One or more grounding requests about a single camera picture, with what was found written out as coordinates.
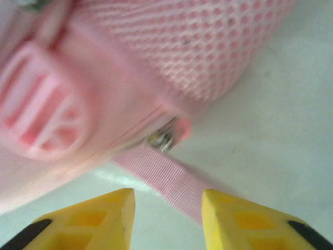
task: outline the pink strap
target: pink strap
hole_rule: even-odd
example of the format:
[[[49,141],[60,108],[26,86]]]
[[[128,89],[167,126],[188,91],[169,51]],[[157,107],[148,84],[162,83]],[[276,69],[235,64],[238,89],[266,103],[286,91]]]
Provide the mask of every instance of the pink strap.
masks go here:
[[[202,192],[212,187],[197,179],[186,166],[146,145],[113,160],[153,187],[171,206],[202,224]]]

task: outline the white surface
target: white surface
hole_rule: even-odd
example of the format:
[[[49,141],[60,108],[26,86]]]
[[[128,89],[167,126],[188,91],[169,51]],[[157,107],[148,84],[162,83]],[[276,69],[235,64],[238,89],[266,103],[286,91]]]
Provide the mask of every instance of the white surface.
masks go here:
[[[333,1],[300,0],[237,86],[172,154],[333,241]],[[0,217],[0,245],[38,216],[136,189],[132,250],[204,249],[201,229],[111,164]]]

